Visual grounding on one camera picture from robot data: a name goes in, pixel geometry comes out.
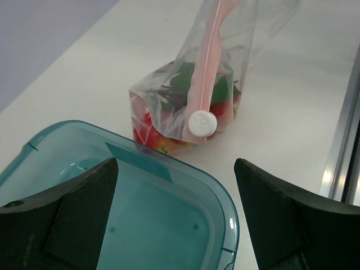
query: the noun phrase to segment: plastic container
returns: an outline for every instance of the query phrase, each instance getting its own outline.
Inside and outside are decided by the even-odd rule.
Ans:
[[[114,156],[119,176],[97,269],[232,269],[239,220],[210,175],[81,121],[31,139],[0,175],[0,205],[73,178]]]

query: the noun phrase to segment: white surface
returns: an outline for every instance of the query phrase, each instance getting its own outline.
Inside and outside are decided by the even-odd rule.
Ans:
[[[0,114],[0,170],[33,135],[80,119],[132,136],[128,88],[172,61],[200,0],[121,0]],[[257,269],[233,164],[318,192],[360,41],[358,0],[304,0],[249,74],[238,118],[178,158],[218,178],[241,222],[235,269]]]

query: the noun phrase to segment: clear plastic bag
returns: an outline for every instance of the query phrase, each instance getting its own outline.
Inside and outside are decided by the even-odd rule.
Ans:
[[[130,88],[134,140],[170,154],[225,131],[246,71],[301,0],[204,0],[175,61]]]

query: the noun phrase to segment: hole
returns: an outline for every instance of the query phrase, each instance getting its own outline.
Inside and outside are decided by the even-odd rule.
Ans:
[[[12,202],[9,202],[8,204],[4,205],[3,207],[9,208],[9,207],[14,207],[14,206],[19,206],[22,204],[24,204],[24,201],[12,201]]]

